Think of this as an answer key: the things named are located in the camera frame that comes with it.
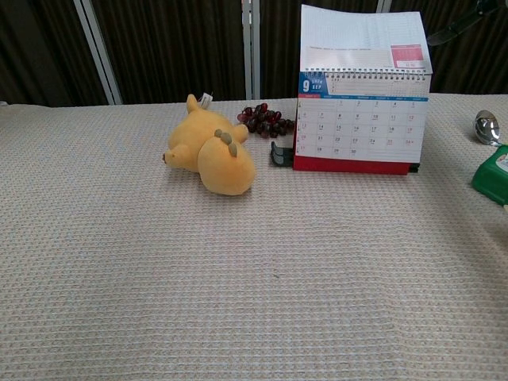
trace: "spoon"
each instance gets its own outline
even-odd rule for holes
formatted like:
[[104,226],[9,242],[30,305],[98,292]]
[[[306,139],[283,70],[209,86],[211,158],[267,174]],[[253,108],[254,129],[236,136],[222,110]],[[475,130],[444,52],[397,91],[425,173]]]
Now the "spoon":
[[479,141],[486,145],[500,147],[503,144],[499,142],[499,124],[496,117],[487,110],[481,110],[475,118],[475,134]]

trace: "yellow plush toy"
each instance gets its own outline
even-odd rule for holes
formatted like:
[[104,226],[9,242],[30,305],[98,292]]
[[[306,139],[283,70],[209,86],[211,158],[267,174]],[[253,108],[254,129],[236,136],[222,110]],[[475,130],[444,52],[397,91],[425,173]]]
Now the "yellow plush toy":
[[256,177],[252,158],[241,145],[247,136],[245,125],[232,125],[220,114],[202,109],[190,94],[187,117],[169,136],[163,161],[172,168],[198,172],[211,192],[243,194]]

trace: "calendar stand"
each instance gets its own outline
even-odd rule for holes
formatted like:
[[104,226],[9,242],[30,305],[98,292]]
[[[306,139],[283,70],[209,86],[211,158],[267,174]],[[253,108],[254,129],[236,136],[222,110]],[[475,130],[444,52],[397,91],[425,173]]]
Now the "calendar stand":
[[293,169],[418,171],[432,74],[419,13],[304,5],[300,61]]

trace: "dark brown curtain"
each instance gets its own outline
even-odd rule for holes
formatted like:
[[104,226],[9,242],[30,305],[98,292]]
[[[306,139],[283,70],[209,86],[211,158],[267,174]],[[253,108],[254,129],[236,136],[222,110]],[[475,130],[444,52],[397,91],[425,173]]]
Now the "dark brown curtain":
[[122,100],[245,98],[241,0],[94,0]]
[[72,0],[1,0],[0,100],[107,104]]
[[[476,1],[393,0],[391,12],[420,11],[427,36],[474,9]],[[430,90],[437,93],[508,94],[508,9],[502,7],[446,44],[429,47]]]
[[302,4],[328,10],[374,13],[377,0],[261,0],[261,98],[295,98],[300,67]]

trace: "green box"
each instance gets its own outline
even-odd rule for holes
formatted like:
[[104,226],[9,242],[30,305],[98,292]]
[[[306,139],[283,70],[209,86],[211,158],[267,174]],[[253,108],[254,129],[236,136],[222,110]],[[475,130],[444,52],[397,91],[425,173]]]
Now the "green box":
[[500,205],[508,205],[508,145],[497,151],[479,166],[472,186]]

